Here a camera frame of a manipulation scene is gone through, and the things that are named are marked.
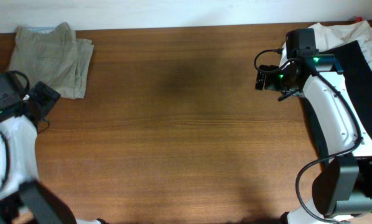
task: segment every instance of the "khaki pants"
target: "khaki pants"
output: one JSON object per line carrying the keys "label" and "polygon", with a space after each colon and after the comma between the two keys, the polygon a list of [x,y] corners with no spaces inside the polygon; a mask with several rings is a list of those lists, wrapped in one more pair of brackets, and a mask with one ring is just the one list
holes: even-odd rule
{"label": "khaki pants", "polygon": [[31,86],[42,81],[62,97],[83,98],[94,47],[91,43],[76,39],[75,31],[67,23],[49,33],[19,27],[8,70],[25,73]]}

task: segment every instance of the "cable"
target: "cable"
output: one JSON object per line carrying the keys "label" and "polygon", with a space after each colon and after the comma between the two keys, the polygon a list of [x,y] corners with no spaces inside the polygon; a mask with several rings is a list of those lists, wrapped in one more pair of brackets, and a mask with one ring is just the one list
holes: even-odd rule
{"label": "cable", "polygon": [[24,88],[24,91],[26,92],[26,95],[29,94],[29,91],[30,91],[30,80],[29,80],[29,78],[27,77],[27,75],[25,75],[24,73],[19,72],[19,71],[17,71],[17,70],[9,71],[9,73],[13,73],[13,74],[16,74],[16,75],[20,75],[21,77],[23,77],[23,78],[26,80],[26,87]]}
{"label": "cable", "polygon": [[39,131],[38,134],[48,130],[48,128],[50,127],[50,121],[48,119],[44,118],[43,121],[45,121],[48,124],[48,126],[45,129]]}
{"label": "cable", "polygon": [[343,103],[345,109],[348,111],[348,114],[350,115],[352,121],[353,121],[353,124],[355,126],[355,129],[356,129],[356,132],[357,132],[357,139],[355,141],[355,144],[347,149],[347,150],[344,150],[342,152],[338,152],[338,153],[335,153],[335,154],[332,154],[332,155],[329,155],[327,157],[324,157],[322,159],[317,159],[315,161],[312,161],[310,163],[308,163],[307,165],[305,165],[298,173],[297,175],[297,178],[295,180],[295,191],[297,193],[297,198],[298,198],[298,201],[300,203],[300,205],[302,206],[302,208],[313,218],[315,218],[316,220],[318,221],[321,221],[321,222],[325,222],[325,223],[339,223],[338,220],[335,220],[335,219],[324,219],[324,218],[320,218],[318,217],[317,215],[315,215],[312,211],[310,211],[304,201],[302,200],[302,197],[300,195],[300,190],[299,190],[299,182],[300,182],[300,179],[302,177],[302,174],[307,171],[309,168],[311,168],[312,166],[316,165],[316,164],[319,164],[321,162],[324,162],[324,161],[327,161],[329,159],[333,159],[333,158],[336,158],[338,156],[344,156],[346,154],[349,154],[351,152],[353,152],[355,149],[357,149],[357,147],[359,147],[359,145],[361,144],[362,140],[363,140],[363,137],[361,136],[361,129],[360,129],[360,125],[358,123],[358,120],[356,119],[356,116],[355,114],[353,113],[352,109],[350,108],[349,104],[346,102],[346,100],[344,99],[344,97],[342,96],[342,94],[334,87],[331,85],[331,83],[329,83],[318,71],[316,71],[316,69],[312,68],[307,62],[305,62],[305,64],[309,67],[309,70],[310,72],[313,73],[313,75],[316,75],[319,79],[321,79],[321,81],[324,82],[324,84],[326,84],[326,86],[328,86],[338,97],[339,99],[341,100],[341,102]]}
{"label": "cable", "polygon": [[6,155],[6,169],[5,169],[5,174],[4,178],[2,179],[2,184],[0,186],[0,191],[4,188],[6,185],[7,179],[9,177],[9,169],[11,167],[11,159],[9,157],[9,144],[7,143],[7,139],[5,138],[5,135],[0,131],[0,135],[2,140],[4,141],[5,145],[5,155]]}
{"label": "cable", "polygon": [[312,75],[314,76],[317,76],[321,81],[324,82],[324,84],[326,84],[326,86],[329,87],[329,89],[331,89],[337,97],[339,97],[339,99],[341,100],[342,104],[344,105],[345,109],[348,111],[348,114],[350,115],[352,121],[353,121],[353,124],[355,126],[355,129],[356,129],[356,132],[357,132],[357,139],[355,141],[355,144],[347,149],[347,150],[344,150],[342,152],[338,152],[338,153],[335,153],[335,154],[332,154],[332,155],[329,155],[327,157],[324,157],[322,159],[317,159],[315,161],[312,161],[310,163],[308,163],[307,165],[305,165],[298,173],[297,175],[297,178],[295,180],[295,192],[297,194],[297,198],[298,198],[298,201],[301,205],[301,207],[311,216],[313,217],[314,219],[320,221],[320,222],[325,222],[325,223],[339,223],[338,220],[335,220],[335,219],[325,219],[325,218],[321,218],[321,217],[318,217],[317,215],[315,215],[312,211],[310,211],[307,207],[306,207],[306,204],[304,203],[304,201],[302,200],[302,196],[300,195],[300,190],[299,190],[299,182],[300,182],[300,179],[302,177],[302,174],[307,171],[309,168],[311,168],[312,166],[316,165],[316,164],[319,164],[321,162],[324,162],[324,161],[327,161],[329,159],[334,159],[338,156],[344,156],[346,154],[349,154],[351,152],[353,152],[355,149],[357,149],[357,147],[359,147],[359,145],[361,144],[362,140],[363,140],[363,137],[361,135],[361,129],[360,129],[360,125],[358,123],[358,120],[356,119],[356,116],[355,114],[353,113],[352,109],[350,108],[349,104],[346,102],[346,100],[344,99],[344,97],[342,96],[342,94],[333,86],[331,85],[330,82],[328,82],[316,69],[312,68],[310,66],[309,63],[307,63],[305,60],[301,59],[301,58],[290,58],[289,60],[287,60],[285,63],[283,63],[279,68],[277,69],[274,69],[274,70],[270,70],[270,71],[267,71],[267,70],[261,70],[260,68],[258,68],[258,66],[256,65],[256,61],[258,59],[258,57],[260,55],[262,55],[263,53],[266,53],[266,52],[276,52],[278,54],[281,54],[281,51],[282,49],[270,49],[270,50],[263,50],[262,52],[260,52],[259,54],[257,54],[257,56],[255,57],[255,60],[254,60],[254,67],[257,71],[261,72],[261,73],[265,73],[265,74],[275,74],[275,73],[279,73],[282,71],[282,69],[288,65],[288,63],[290,62],[302,62],[304,64],[306,64],[310,70],[310,72],[312,73]]}

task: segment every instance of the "wooden table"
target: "wooden table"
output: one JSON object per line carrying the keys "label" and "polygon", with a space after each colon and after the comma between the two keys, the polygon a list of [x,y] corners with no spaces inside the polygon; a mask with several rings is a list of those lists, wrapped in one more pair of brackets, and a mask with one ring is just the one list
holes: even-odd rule
{"label": "wooden table", "polygon": [[[309,25],[77,32],[95,45],[87,91],[48,115],[52,128],[36,142],[41,181],[77,218],[110,223],[264,220],[296,209],[295,177],[317,156],[300,100],[255,90],[253,60]],[[0,34],[0,72],[13,48],[14,34]],[[319,173],[304,175],[304,198]]]}

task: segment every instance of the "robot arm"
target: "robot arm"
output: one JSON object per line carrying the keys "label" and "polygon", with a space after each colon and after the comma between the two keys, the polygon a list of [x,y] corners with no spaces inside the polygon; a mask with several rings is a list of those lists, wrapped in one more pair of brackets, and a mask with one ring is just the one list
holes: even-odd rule
{"label": "robot arm", "polygon": [[[313,29],[289,32],[286,46],[288,61],[281,67],[255,65],[256,89],[282,92],[279,101],[291,95],[308,99],[320,123],[328,155],[340,156],[322,158],[301,170],[295,183],[301,207],[285,213],[283,223],[335,223],[371,213],[372,140],[348,96],[338,60],[333,55],[319,54]],[[325,160],[331,163],[315,179],[313,199],[305,204],[299,195],[300,176],[305,168]]]}
{"label": "robot arm", "polygon": [[27,211],[32,213],[30,221],[36,223],[105,223],[76,220],[71,210],[39,182],[37,125],[60,95],[42,82],[31,91],[23,89],[16,74],[25,76],[17,71],[0,74],[0,224],[12,223]]}

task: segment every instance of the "black cable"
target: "black cable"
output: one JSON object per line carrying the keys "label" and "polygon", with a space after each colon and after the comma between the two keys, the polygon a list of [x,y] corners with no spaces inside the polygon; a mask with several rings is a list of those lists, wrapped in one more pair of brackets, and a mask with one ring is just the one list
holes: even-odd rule
{"label": "black cable", "polygon": [[19,71],[17,71],[17,70],[9,71],[9,73],[13,73],[13,74],[16,74],[16,75],[20,75],[21,77],[23,77],[23,78],[26,80],[26,87],[24,88],[24,91],[26,92],[26,95],[29,94],[29,91],[30,91],[30,80],[29,80],[29,78],[27,77],[27,75],[25,75],[24,73],[19,72]]}
{"label": "black cable", "polygon": [[348,114],[350,115],[352,121],[353,121],[353,124],[355,126],[355,129],[356,129],[356,132],[357,132],[357,139],[355,141],[355,144],[347,149],[347,150],[344,150],[342,152],[338,152],[338,153],[334,153],[332,155],[329,155],[327,157],[324,157],[322,159],[317,159],[315,161],[312,161],[310,163],[308,163],[307,165],[305,165],[298,173],[297,175],[297,178],[295,180],[295,191],[297,193],[297,198],[298,198],[298,201],[300,203],[300,205],[302,206],[302,208],[313,218],[315,218],[316,220],[318,221],[321,221],[321,222],[325,222],[325,223],[339,223],[338,220],[335,220],[335,219],[324,219],[324,218],[320,218],[318,217],[317,215],[315,215],[312,211],[310,211],[304,201],[302,200],[302,197],[300,195],[300,190],[299,190],[299,182],[300,182],[300,179],[302,177],[302,174],[307,171],[309,168],[311,168],[312,166],[316,165],[316,164],[319,164],[321,162],[324,162],[324,161],[327,161],[329,159],[334,159],[335,157],[338,157],[338,156],[344,156],[346,154],[349,154],[351,152],[353,152],[355,149],[357,149],[357,147],[359,147],[359,145],[361,144],[362,140],[363,140],[363,137],[361,136],[361,129],[360,129],[360,125],[358,123],[358,120],[356,119],[356,116],[355,114],[353,113],[352,109],[350,108],[349,104],[346,102],[346,100],[344,99],[344,97],[342,96],[342,94],[333,86],[331,85],[331,83],[329,83],[318,71],[316,71],[316,69],[312,68],[307,62],[305,62],[305,64],[309,67],[310,69],[310,72],[313,73],[313,75],[317,76],[321,81],[324,82],[324,84],[326,84],[326,86],[328,86],[335,94],[337,97],[339,97],[339,99],[341,100],[341,102],[343,103],[345,109],[348,111]]}
{"label": "black cable", "polygon": [[4,188],[6,185],[7,179],[9,177],[9,169],[11,167],[11,159],[9,157],[9,144],[7,143],[7,139],[5,138],[5,135],[0,131],[0,135],[2,140],[4,141],[5,144],[5,155],[6,155],[6,169],[5,169],[5,174],[4,178],[2,179],[2,184],[0,186],[0,191]]}
{"label": "black cable", "polygon": [[314,76],[317,76],[321,81],[324,82],[324,84],[326,84],[326,86],[329,87],[329,89],[331,89],[337,97],[339,97],[339,99],[341,100],[341,102],[343,103],[345,109],[348,111],[348,114],[350,115],[352,121],[353,121],[353,124],[355,126],[355,129],[356,129],[356,132],[357,132],[357,139],[355,141],[355,144],[347,149],[347,150],[344,150],[342,152],[338,152],[338,153],[335,153],[335,154],[332,154],[332,155],[329,155],[327,157],[324,157],[322,159],[317,159],[315,161],[312,161],[310,163],[308,163],[307,165],[305,165],[298,173],[297,175],[297,178],[295,180],[295,192],[297,194],[297,198],[298,198],[298,201],[301,205],[301,207],[311,216],[313,217],[314,219],[320,221],[320,222],[325,222],[325,223],[339,223],[338,220],[335,220],[335,219],[325,219],[325,218],[320,218],[318,217],[317,215],[315,215],[312,211],[310,211],[304,201],[302,200],[302,196],[300,195],[300,190],[299,190],[299,182],[300,182],[300,179],[302,177],[302,174],[307,171],[309,168],[311,168],[312,166],[316,165],[316,164],[319,164],[321,162],[324,162],[324,161],[327,161],[329,159],[334,159],[335,157],[338,157],[338,156],[344,156],[346,154],[349,154],[351,152],[353,152],[355,149],[357,149],[357,147],[359,147],[359,145],[361,144],[362,140],[363,140],[363,137],[361,135],[361,129],[360,129],[360,125],[358,123],[358,120],[356,119],[356,116],[355,114],[353,113],[352,109],[350,108],[348,102],[346,102],[346,100],[344,99],[344,97],[342,96],[342,94],[333,86],[331,85],[331,83],[329,83],[323,76],[321,76],[321,74],[314,68],[312,68],[305,60],[301,59],[301,58],[290,58],[289,60],[287,60],[286,62],[284,62],[279,68],[277,69],[274,69],[274,70],[270,70],[270,71],[267,71],[267,70],[261,70],[260,68],[258,68],[258,66],[256,65],[256,61],[258,59],[258,57],[260,55],[262,55],[263,53],[266,53],[266,52],[276,52],[278,54],[281,54],[281,51],[282,49],[270,49],[270,50],[263,50],[262,52],[260,52],[259,54],[257,54],[257,56],[255,57],[255,60],[254,60],[254,67],[257,71],[261,72],[261,73],[265,73],[265,74],[275,74],[275,73],[279,73],[282,71],[282,69],[288,65],[288,63],[290,62],[302,62],[304,64],[306,64],[306,66],[308,66],[310,72],[312,73],[312,75]]}
{"label": "black cable", "polygon": [[50,121],[48,119],[44,118],[43,121],[45,121],[48,124],[48,126],[45,129],[39,131],[38,134],[48,130],[48,128],[50,127]]}

